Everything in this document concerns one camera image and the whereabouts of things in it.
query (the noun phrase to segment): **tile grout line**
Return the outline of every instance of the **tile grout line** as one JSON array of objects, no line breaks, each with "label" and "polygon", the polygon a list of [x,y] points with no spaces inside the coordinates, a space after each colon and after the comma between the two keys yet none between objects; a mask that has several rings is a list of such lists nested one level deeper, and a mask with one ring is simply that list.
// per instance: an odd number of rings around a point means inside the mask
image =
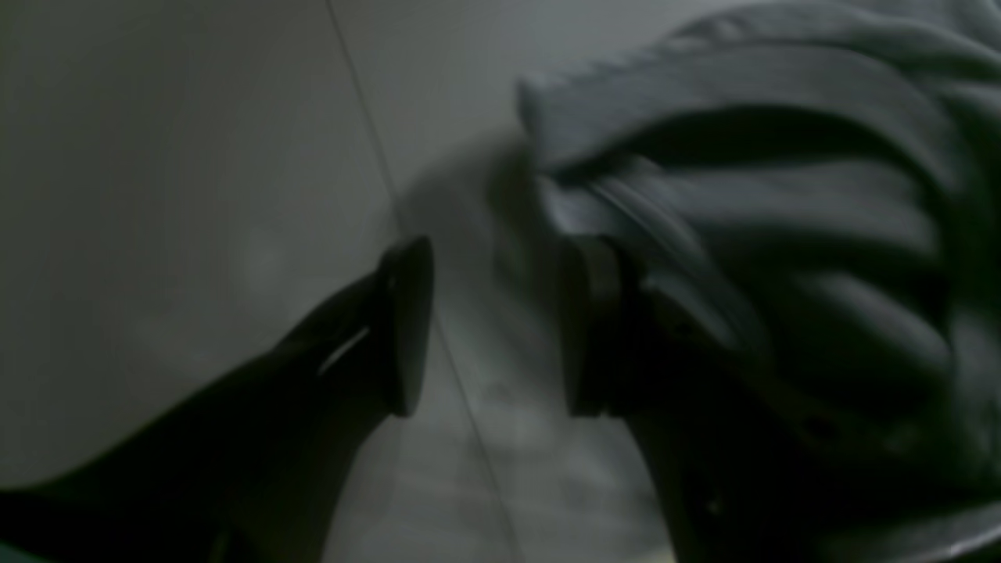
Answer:
[{"label": "tile grout line", "polygon": [[[375,127],[375,118],[368,106],[368,102],[364,96],[364,90],[361,87],[361,79],[357,71],[357,67],[354,64],[354,59],[351,57],[350,49],[347,45],[347,40],[344,38],[344,34],[341,31],[340,23],[337,20],[337,15],[333,9],[332,0],[321,0],[323,5],[326,7],[327,15],[330,18],[330,25],[333,27],[334,35],[336,35],[337,44],[340,47],[341,52],[344,56],[344,62],[347,66],[347,72],[351,79],[351,84],[354,89],[354,93],[358,100],[358,105],[361,109],[362,121],[364,122],[364,128],[366,136],[368,137],[368,142],[371,145],[372,151],[375,153],[375,164],[378,169],[379,178],[382,180],[382,185],[384,186],[387,194],[389,195],[390,203],[392,204],[393,215],[396,217],[396,223],[403,234],[406,233],[406,221],[403,219],[403,212],[399,205],[399,197],[396,193],[395,182],[392,180],[392,176],[389,172],[389,163],[385,155],[384,143],[382,142],[381,135],[378,133],[378,129]],[[454,378],[456,385],[458,386],[459,393],[462,398],[462,405],[465,408],[465,416],[469,421],[469,426],[472,429],[473,440],[475,441],[476,449],[479,450],[482,464],[486,473],[486,478],[488,480],[489,487],[493,490],[494,498],[494,510],[499,513],[500,522],[504,527],[505,535],[508,537],[508,541],[511,544],[512,556],[515,561],[524,562],[525,554],[522,552],[521,544],[518,541],[518,535],[515,532],[515,523],[511,515],[511,511],[508,509],[507,503],[505,503],[504,498],[500,494],[500,484],[497,479],[496,472],[493,471],[493,466],[490,463],[489,455],[487,454],[486,443],[483,440],[482,433],[480,432],[479,426],[476,424],[476,419],[472,413],[472,404],[469,400],[468,390],[462,383],[462,378],[458,376],[458,364],[455,361],[455,357],[451,352],[451,348],[448,346],[448,339],[444,334],[444,330],[441,326],[440,316],[436,311],[431,313],[431,325],[432,331],[438,335],[441,339],[441,348],[444,349],[445,358],[448,363],[448,367],[451,370],[452,378]]]}]

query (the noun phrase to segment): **tiled floor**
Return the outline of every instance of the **tiled floor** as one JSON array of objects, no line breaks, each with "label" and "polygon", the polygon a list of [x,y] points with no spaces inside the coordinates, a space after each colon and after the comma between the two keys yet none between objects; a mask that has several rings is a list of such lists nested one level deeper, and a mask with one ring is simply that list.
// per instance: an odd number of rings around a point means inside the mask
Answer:
[{"label": "tiled floor", "polygon": [[0,485],[97,454],[425,232],[423,402],[360,453],[325,560],[664,548],[624,429],[563,408],[514,83],[745,0],[327,1],[0,8],[16,16],[0,45]]}]

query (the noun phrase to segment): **grey fabric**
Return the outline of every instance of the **grey fabric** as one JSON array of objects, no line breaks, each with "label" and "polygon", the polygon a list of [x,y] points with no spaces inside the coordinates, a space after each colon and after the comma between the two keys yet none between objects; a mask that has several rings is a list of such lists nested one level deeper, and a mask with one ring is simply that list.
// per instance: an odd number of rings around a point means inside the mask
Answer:
[{"label": "grey fabric", "polygon": [[997,49],[993,1],[763,4],[528,77],[521,110],[556,225],[657,240],[761,401],[840,421],[805,447],[993,493]]}]

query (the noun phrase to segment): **grey clothing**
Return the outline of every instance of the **grey clothing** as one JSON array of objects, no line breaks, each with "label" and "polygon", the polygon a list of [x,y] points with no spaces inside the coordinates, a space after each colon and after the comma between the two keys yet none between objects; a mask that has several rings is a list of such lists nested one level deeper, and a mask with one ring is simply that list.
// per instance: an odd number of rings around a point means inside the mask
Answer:
[{"label": "grey clothing", "polygon": [[804,447],[995,493],[998,49],[993,1],[762,4],[528,77],[521,109],[557,227],[655,241]]}]

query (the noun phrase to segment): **grey hoodie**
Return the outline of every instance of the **grey hoodie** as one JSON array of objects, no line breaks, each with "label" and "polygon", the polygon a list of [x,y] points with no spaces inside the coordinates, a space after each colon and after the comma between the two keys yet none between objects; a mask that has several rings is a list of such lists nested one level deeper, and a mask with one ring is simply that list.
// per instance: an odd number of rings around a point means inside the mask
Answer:
[{"label": "grey hoodie", "polygon": [[763,4],[529,77],[521,108],[556,226],[654,241],[652,283],[804,448],[993,494],[998,49],[988,0]]}]

